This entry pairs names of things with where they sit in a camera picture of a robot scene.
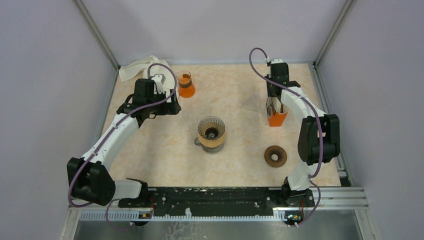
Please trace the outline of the orange coffee filter box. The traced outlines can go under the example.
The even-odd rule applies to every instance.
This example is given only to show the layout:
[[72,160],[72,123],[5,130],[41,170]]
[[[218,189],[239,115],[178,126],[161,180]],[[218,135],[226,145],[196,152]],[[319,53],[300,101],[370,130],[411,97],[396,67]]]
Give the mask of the orange coffee filter box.
[[288,112],[284,109],[284,105],[277,97],[267,97],[266,112],[270,127],[281,127],[288,115]]

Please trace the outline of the clear glass dripper cone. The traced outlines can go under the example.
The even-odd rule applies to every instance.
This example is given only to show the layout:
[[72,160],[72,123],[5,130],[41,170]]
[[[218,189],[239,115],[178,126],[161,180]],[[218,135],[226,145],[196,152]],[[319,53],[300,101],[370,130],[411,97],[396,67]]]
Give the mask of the clear glass dripper cone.
[[217,116],[203,118],[197,126],[198,134],[206,140],[217,140],[226,132],[226,126],[222,119]]

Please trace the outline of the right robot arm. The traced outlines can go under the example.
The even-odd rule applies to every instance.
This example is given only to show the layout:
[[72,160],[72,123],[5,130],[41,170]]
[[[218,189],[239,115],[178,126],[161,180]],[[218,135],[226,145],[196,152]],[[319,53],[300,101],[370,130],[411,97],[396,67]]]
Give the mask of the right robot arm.
[[290,80],[289,66],[280,58],[267,61],[269,73],[266,112],[271,127],[282,126],[289,109],[300,120],[297,151],[300,157],[293,172],[282,185],[281,199],[295,206],[307,196],[311,179],[322,166],[340,154],[340,119],[315,106],[296,81]]

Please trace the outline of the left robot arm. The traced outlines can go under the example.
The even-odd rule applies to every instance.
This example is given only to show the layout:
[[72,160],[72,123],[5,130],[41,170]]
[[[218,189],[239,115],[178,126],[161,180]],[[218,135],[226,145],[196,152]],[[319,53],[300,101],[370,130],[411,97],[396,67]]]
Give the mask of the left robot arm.
[[147,183],[137,179],[113,180],[109,173],[115,158],[129,138],[147,119],[177,115],[181,111],[176,92],[178,81],[165,86],[165,76],[155,74],[136,80],[134,92],[117,109],[106,132],[81,157],[67,165],[67,199],[73,207],[106,206],[113,200],[131,200],[138,207],[149,203]]

